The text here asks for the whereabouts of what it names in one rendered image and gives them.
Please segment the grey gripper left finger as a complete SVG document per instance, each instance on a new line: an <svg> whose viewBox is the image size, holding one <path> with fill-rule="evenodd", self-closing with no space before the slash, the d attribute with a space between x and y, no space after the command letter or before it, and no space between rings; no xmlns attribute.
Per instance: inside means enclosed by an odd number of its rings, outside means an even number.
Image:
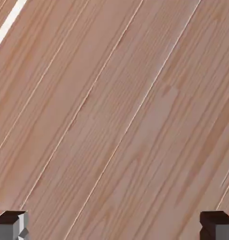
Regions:
<svg viewBox="0 0 229 240"><path fill-rule="evenodd" d="M0 210L0 240L30 240L26 211Z"/></svg>

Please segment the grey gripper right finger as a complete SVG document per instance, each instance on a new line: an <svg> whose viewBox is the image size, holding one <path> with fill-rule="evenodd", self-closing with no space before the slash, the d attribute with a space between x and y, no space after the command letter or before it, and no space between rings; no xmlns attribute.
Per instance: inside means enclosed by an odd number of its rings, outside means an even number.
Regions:
<svg viewBox="0 0 229 240"><path fill-rule="evenodd" d="M202 211L199 240L229 240L229 215L224 211Z"/></svg>

